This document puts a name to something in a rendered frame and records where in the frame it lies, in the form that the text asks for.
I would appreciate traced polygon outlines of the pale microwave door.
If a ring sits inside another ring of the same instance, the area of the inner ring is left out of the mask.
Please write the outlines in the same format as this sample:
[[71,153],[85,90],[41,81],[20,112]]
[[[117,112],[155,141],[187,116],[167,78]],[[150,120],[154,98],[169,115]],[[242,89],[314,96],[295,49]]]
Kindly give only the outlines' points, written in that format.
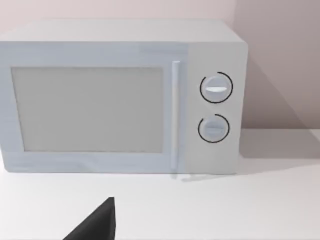
[[188,47],[178,42],[1,41],[0,150],[11,173],[171,174]]

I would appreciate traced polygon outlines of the pale microwave knob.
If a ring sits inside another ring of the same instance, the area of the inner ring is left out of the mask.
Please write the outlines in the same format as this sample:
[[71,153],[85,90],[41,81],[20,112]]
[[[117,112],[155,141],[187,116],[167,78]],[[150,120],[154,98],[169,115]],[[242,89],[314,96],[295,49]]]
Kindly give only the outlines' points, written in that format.
[[211,76],[202,84],[203,95],[211,102],[224,100],[230,92],[230,82],[223,75]]
[[218,119],[205,119],[200,127],[201,135],[209,142],[221,140],[226,131],[225,123]]

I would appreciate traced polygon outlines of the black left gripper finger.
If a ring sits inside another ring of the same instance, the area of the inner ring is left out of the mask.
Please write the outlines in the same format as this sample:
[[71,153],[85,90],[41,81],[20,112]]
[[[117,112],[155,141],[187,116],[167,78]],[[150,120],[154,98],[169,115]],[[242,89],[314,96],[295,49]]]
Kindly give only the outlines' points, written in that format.
[[63,240],[115,240],[115,198],[108,197]]

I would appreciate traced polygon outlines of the pale microwave oven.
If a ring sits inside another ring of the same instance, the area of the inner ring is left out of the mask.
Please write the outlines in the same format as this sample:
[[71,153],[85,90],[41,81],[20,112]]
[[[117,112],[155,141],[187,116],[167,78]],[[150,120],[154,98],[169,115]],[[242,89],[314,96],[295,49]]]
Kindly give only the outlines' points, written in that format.
[[[234,174],[239,158],[248,44],[216,19],[47,19],[0,34],[0,42],[175,42],[187,45],[183,140],[171,174]],[[228,96],[209,101],[206,78],[229,80]],[[201,134],[205,119],[223,121],[219,141]]]

